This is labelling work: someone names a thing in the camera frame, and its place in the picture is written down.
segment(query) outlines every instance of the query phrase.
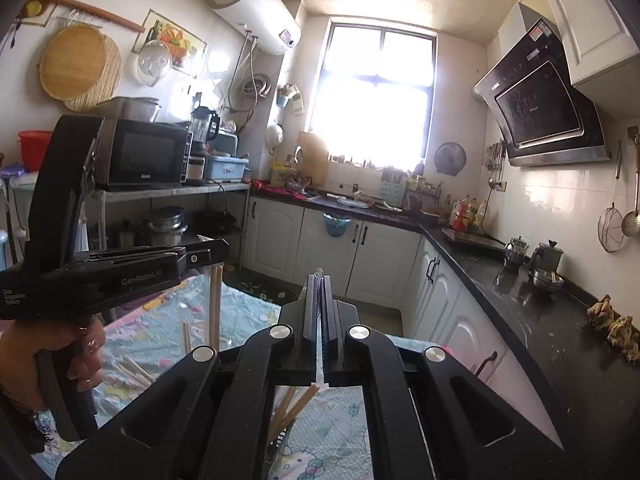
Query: blender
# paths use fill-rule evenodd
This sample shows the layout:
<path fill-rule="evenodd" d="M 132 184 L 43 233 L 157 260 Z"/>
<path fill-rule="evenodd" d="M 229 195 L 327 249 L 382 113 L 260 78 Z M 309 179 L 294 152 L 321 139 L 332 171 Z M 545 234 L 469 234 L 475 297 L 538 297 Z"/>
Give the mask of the blender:
<path fill-rule="evenodd" d="M 215 110 L 199 106 L 191 113 L 189 132 L 192 135 L 191 155 L 187 167 L 188 184 L 201 185 L 205 181 L 205 168 L 209 153 L 207 142 L 218 135 L 220 117 Z"/>

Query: cabinet door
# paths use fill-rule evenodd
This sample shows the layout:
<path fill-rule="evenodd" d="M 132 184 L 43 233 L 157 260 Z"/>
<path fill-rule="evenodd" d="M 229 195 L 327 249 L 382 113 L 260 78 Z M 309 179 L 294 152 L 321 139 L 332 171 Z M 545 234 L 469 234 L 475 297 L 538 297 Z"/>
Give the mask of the cabinet door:
<path fill-rule="evenodd" d="M 440 258 L 437 258 L 434 265 L 430 270 L 433 283 L 430 282 L 430 288 L 423 299 L 422 316 L 411 337 L 422 341 L 437 342 L 443 324 L 456 304 L 463 285 L 453 270 Z"/>
<path fill-rule="evenodd" d="M 485 358 L 494 351 L 498 352 L 497 359 L 488 362 L 479 376 L 484 382 L 491 377 L 507 353 L 507 345 L 500 334 L 464 286 L 441 334 L 435 340 L 446 346 L 453 357 L 472 373 L 476 373 Z"/>
<path fill-rule="evenodd" d="M 575 86 L 638 54 L 609 0 L 549 0 Z"/>
<path fill-rule="evenodd" d="M 272 278 L 293 281 L 303 209 L 252 198 L 246 232 L 244 266 Z"/>
<path fill-rule="evenodd" d="M 511 351 L 504 356 L 487 386 L 500 395 L 517 412 L 562 447 L 556 428 L 549 418 L 533 384 Z"/>
<path fill-rule="evenodd" d="M 400 307 L 420 235 L 364 222 L 346 297 Z"/>
<path fill-rule="evenodd" d="M 352 220 L 342 236 L 333 238 L 326 232 L 324 213 L 305 209 L 293 282 L 305 285 L 306 277 L 320 267 L 331 277 L 332 293 L 344 297 L 361 228 L 361 221 Z"/>
<path fill-rule="evenodd" d="M 427 279 L 427 271 L 430 270 L 430 267 L 433 267 L 437 258 L 436 250 L 422 237 L 400 304 L 402 330 L 407 337 L 415 332 L 416 323 L 422 314 L 424 297 L 431 283 Z"/>

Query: human hand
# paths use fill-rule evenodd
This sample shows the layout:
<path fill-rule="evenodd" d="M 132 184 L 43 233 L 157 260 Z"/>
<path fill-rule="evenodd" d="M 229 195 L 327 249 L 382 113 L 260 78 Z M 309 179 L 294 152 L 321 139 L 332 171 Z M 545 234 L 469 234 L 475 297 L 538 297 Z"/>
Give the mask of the human hand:
<path fill-rule="evenodd" d="M 80 392 L 95 388 L 102 382 L 100 348 L 106 341 L 97 318 L 88 327 L 62 320 L 15 321 L 0 338 L 0 388 L 19 406 L 46 410 L 35 355 L 39 350 L 63 349 L 76 340 L 80 344 L 67 376 L 78 380 Z"/>

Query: floor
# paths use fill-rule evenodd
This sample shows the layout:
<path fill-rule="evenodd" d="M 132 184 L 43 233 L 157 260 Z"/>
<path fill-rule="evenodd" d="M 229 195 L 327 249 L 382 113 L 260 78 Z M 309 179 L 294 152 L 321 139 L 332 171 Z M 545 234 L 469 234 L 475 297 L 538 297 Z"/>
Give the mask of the floor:
<path fill-rule="evenodd" d="M 225 266 L 223 281 L 237 290 L 280 306 L 297 300 L 302 290 L 299 285 L 276 280 L 248 269 L 238 270 L 233 266 Z M 355 304 L 362 324 L 385 334 L 403 336 L 399 310 L 371 303 L 345 301 Z"/>

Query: water heater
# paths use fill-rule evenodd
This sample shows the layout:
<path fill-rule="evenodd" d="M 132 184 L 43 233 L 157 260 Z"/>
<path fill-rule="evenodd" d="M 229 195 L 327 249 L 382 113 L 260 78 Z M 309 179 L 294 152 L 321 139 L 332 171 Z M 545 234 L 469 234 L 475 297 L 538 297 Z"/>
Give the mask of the water heater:
<path fill-rule="evenodd" d="M 207 0 L 229 25 L 257 36 L 258 47 L 268 54 L 284 54 L 300 40 L 300 28 L 282 0 Z"/>

